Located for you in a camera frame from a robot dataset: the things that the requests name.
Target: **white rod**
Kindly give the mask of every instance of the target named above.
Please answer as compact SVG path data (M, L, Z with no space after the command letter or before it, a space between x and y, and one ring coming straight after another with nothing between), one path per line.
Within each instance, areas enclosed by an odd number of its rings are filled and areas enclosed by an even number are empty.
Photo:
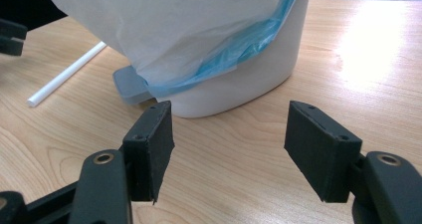
M105 47L106 44L104 42L99 42L96 46L81 56L77 61L62 71L58 76L43 86L39 91L33 94L27 100L28 105L30 107L36 107L41 101L43 101L47 96L49 96L53 91L61 86L69 77L71 77L75 72L83 67L84 64L86 64Z

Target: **wooden table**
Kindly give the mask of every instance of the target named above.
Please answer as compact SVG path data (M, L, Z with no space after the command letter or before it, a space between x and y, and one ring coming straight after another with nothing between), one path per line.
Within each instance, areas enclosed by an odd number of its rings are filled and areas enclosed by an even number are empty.
M26 99L99 40L70 18L0 56L0 190L31 202L79 178L84 159L119 148L144 109L118 96L128 61L106 48L38 107ZM290 100L319 107L422 172L422 3L312 0L298 64L273 91L217 115L173 118L176 147L158 202L135 223L352 223L325 204L283 149Z

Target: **light wood tabletop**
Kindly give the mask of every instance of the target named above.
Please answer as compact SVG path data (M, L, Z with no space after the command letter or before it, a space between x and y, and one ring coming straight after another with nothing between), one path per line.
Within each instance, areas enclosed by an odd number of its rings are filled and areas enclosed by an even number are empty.
M121 145L153 101L124 104L105 48L36 108L27 98L99 39L70 18L29 32L22 57L0 55L0 191L34 201L79 178L90 154ZM216 115L173 117L175 148L158 202L135 223L352 223L284 150L290 100L312 104L422 173L422 3L311 0L295 70L282 85Z

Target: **white tissue paper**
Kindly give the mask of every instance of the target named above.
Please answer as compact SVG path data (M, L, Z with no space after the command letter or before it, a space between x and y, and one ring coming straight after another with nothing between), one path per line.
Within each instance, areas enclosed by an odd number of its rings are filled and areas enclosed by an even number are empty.
M257 23L271 20L278 10L287 14L293 4L293 0L52 1L127 56L156 96L180 92L177 88L235 69L235 66L210 69L207 61L218 54L227 57L220 52L241 31L245 33ZM237 53L236 59L244 52Z

